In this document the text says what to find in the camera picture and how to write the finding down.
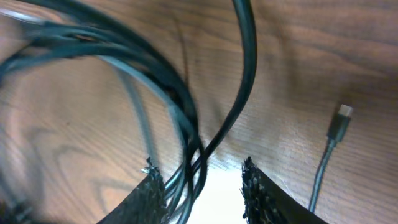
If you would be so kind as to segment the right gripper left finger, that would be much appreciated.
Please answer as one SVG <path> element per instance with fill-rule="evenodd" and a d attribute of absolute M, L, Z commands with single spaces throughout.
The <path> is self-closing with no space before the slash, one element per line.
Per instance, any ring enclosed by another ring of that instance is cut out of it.
<path fill-rule="evenodd" d="M 164 224 L 168 222 L 165 185 L 158 167 L 147 158 L 146 177 L 98 224 Z"/>

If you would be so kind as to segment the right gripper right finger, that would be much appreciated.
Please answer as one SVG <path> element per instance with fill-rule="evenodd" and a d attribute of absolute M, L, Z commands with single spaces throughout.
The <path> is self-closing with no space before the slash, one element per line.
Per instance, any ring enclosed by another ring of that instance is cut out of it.
<path fill-rule="evenodd" d="M 273 182 L 249 156 L 242 164 L 247 224 L 326 224 Z"/>

